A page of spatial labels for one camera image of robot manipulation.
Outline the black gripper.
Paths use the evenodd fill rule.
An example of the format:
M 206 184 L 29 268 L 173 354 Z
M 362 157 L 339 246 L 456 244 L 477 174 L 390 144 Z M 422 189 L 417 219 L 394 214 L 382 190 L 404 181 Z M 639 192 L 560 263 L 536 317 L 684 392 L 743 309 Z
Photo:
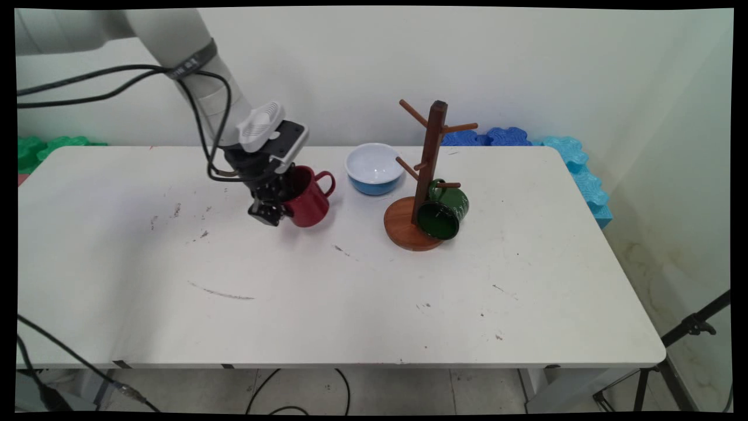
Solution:
M 281 161 L 269 154 L 249 154 L 245 151 L 226 151 L 225 159 L 251 191 L 254 201 L 248 215 L 266 226 L 277 227 L 287 216 L 294 217 L 288 204 L 296 197 L 292 183 L 295 165 L 281 168 Z

